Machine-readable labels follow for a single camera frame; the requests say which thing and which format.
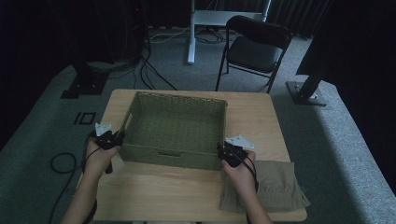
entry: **table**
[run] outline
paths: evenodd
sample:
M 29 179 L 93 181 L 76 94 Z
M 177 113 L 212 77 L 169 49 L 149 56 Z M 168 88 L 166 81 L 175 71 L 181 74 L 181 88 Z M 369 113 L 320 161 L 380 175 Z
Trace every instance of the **table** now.
M 102 124 L 120 128 L 135 90 L 114 90 Z M 155 91 L 228 102 L 226 137 L 242 134 L 255 145 L 257 160 L 290 161 L 271 97 L 265 93 Z M 107 221 L 242 221 L 244 214 L 219 210 L 223 187 L 219 171 L 184 169 L 113 160 L 113 173 L 103 175 L 95 220 Z M 303 221 L 305 209 L 270 213 L 273 221 Z
M 236 15 L 243 15 L 254 20 L 265 21 L 271 0 L 267 0 L 262 13 L 258 12 L 234 12 L 234 11 L 212 11 L 195 10 L 195 0 L 191 0 L 191 35 L 189 45 L 188 64 L 195 62 L 195 25 L 218 25 L 225 26 L 227 20 Z

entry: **folded cloth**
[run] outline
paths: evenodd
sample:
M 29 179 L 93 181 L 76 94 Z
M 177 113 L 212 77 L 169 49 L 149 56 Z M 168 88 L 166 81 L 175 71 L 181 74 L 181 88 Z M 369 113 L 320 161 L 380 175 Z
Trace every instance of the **folded cloth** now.
M 259 189 L 257 194 L 267 212 L 286 212 L 310 205 L 301 191 L 294 174 L 294 163 L 283 161 L 255 161 Z M 222 171 L 224 188 L 220 210 L 246 213 L 233 182 Z

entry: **basket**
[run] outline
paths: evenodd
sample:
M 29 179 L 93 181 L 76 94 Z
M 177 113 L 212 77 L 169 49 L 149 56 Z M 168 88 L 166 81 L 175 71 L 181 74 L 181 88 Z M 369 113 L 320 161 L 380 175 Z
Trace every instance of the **basket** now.
M 223 144 L 223 100 L 139 91 L 121 125 L 125 161 L 219 170 Z

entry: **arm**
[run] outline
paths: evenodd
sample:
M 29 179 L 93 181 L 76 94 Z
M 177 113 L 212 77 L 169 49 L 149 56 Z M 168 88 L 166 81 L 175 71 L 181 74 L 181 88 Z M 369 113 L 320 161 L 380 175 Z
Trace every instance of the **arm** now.
M 87 155 L 94 152 L 97 146 L 93 139 L 89 140 L 87 146 Z M 64 215 L 62 224 L 82 223 L 90 214 L 96 199 L 99 179 L 103 171 L 111 162 L 111 158 L 117 154 L 120 147 L 113 147 L 109 150 L 99 149 L 94 152 L 85 164 L 85 172 L 82 176 L 77 191 L 74 195 L 69 208 Z
M 255 161 L 256 154 L 247 150 L 247 156 Z M 233 181 L 236 191 L 241 196 L 245 205 L 247 206 L 247 215 L 253 224 L 271 224 L 273 223 L 265 212 L 264 207 L 260 203 L 257 196 L 253 176 L 244 164 L 233 168 L 227 161 L 221 161 L 224 171 Z M 249 159 L 245 159 L 246 164 L 251 164 Z

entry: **gray carpet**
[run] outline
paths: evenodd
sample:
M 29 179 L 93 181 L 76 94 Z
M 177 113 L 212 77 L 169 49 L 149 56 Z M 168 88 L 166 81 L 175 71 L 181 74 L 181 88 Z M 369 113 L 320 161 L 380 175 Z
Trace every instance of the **gray carpet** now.
M 197 42 L 195 64 L 187 65 L 187 43 L 186 38 L 173 38 L 152 44 L 150 63 L 181 91 L 213 91 L 223 44 Z M 328 103 L 325 107 L 295 105 L 290 97 L 285 82 L 306 79 L 295 73 L 309 44 L 310 40 L 299 37 L 292 40 L 271 91 L 297 179 L 312 203 L 303 223 L 395 223 L 396 198 L 336 88 L 321 82 L 318 89 Z M 101 120 L 111 92 L 147 89 L 137 66 L 135 70 L 110 74 L 100 96 L 60 99 L 75 75 L 69 66 L 52 80 L 1 151 L 0 223 L 48 222 L 51 208 L 69 177 L 50 169 L 51 158 L 71 152 L 79 165 L 84 140 L 93 128 L 84 123 Z M 172 90 L 152 69 L 148 69 L 148 77 L 156 89 Z M 222 78 L 219 90 L 265 92 L 265 83 L 265 78 L 232 70 Z M 56 164 L 64 170 L 73 166 L 68 157 L 56 160 Z M 71 189 L 76 186 L 79 174 L 77 170 L 60 200 L 53 223 L 60 221 L 70 203 Z

